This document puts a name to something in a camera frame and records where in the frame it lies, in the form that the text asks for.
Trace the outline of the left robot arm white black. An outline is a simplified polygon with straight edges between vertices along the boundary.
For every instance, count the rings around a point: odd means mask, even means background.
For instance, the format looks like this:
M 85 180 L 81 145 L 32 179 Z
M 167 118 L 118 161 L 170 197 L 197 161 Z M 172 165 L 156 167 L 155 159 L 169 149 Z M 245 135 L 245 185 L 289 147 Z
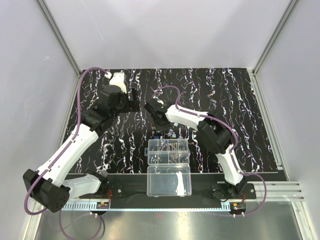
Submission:
M 119 114 L 140 111 L 138 91 L 131 89 L 133 99 L 117 85 L 108 85 L 100 91 L 99 98 L 79 118 L 77 126 L 55 154 L 37 170 L 28 169 L 22 179 L 27 190 L 24 210 L 32 198 L 45 210 L 60 211 L 68 200 L 87 194 L 104 195 L 106 177 L 99 173 L 87 173 L 82 177 L 66 179 L 69 171 L 82 154 L 103 135 Z

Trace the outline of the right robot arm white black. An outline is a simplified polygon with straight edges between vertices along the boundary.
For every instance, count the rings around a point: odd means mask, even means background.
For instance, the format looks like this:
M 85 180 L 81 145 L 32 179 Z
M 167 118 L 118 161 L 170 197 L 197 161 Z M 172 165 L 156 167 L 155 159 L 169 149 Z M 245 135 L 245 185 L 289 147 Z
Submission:
M 159 131 L 169 129 L 174 123 L 197 131 L 197 140 L 216 155 L 224 173 L 225 188 L 231 196 L 243 192 L 247 181 L 241 173 L 234 148 L 238 143 L 235 132 L 215 115 L 195 111 L 174 103 L 149 100 L 144 108 L 150 114 Z

